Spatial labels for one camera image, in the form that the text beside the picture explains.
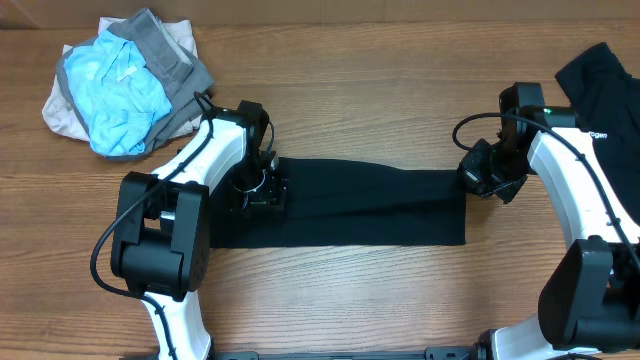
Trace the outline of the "black t-shirt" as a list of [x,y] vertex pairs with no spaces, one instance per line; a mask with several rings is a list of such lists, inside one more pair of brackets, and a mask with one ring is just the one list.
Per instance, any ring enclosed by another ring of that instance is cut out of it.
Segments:
[[466,195],[453,170],[401,170],[335,159],[281,159],[287,180],[281,211],[212,195],[213,248],[458,246],[466,242]]

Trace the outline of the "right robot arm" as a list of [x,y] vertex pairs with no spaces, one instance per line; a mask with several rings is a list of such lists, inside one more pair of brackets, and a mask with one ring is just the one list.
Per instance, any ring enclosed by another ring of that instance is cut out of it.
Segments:
[[566,253],[537,312],[479,343],[483,359],[594,359],[639,347],[639,221],[596,153],[610,135],[562,107],[496,113],[498,140],[478,140],[459,165],[467,192],[510,202],[537,175],[562,227]]

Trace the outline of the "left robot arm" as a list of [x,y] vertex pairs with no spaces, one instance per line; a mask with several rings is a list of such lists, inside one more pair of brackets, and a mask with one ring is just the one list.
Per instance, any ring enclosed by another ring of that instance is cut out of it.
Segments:
[[211,359],[214,345],[198,290],[206,274],[211,215],[276,215],[287,182],[274,151],[261,145],[273,128],[259,103],[212,107],[194,138],[150,174],[123,179],[112,236],[111,270],[146,306],[160,359]]

